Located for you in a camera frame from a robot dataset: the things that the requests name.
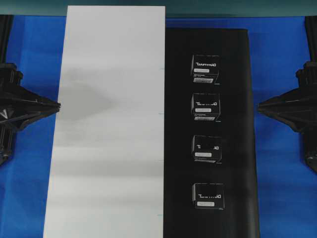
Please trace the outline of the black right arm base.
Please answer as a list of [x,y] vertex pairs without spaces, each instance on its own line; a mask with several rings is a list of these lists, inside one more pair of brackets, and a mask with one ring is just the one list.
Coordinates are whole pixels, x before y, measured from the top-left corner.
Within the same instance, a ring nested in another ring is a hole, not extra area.
[[312,129],[303,133],[304,160],[306,165],[317,172],[317,130]]

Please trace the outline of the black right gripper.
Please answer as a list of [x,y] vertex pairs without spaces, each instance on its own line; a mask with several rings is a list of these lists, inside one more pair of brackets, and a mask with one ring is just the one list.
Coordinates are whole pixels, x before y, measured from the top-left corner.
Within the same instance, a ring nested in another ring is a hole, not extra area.
[[[317,125],[317,63],[306,62],[304,68],[296,72],[296,77],[298,88],[258,103],[257,111],[289,126],[294,132],[303,133]],[[265,108],[271,106],[290,106],[291,111],[283,114]]]

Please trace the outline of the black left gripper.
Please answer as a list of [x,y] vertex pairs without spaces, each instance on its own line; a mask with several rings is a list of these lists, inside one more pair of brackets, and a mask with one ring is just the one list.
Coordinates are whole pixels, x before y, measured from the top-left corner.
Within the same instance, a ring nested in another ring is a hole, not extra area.
[[[60,111],[61,104],[20,87],[23,73],[13,63],[0,64],[0,122],[9,128],[23,130],[30,124]],[[49,106],[48,110],[28,113],[26,106]]]

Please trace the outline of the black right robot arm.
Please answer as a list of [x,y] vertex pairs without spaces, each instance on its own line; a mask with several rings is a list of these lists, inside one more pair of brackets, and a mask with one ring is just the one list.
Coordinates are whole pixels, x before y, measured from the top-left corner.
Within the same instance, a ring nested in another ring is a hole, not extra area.
[[294,132],[317,126],[317,17],[305,17],[310,61],[296,72],[299,87],[258,104],[258,112],[288,125]]

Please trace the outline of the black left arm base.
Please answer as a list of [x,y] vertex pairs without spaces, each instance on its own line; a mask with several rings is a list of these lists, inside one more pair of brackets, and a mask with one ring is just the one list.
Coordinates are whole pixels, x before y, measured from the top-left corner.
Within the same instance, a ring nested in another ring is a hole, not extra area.
[[16,132],[0,125],[0,165],[5,164],[13,155]]

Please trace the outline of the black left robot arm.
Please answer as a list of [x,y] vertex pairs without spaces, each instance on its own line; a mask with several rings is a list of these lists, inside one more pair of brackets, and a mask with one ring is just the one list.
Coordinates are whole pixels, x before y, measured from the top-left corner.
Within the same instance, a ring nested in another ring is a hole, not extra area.
[[17,132],[59,112],[61,104],[22,87],[23,73],[4,62],[12,23],[12,15],[0,16],[0,123]]

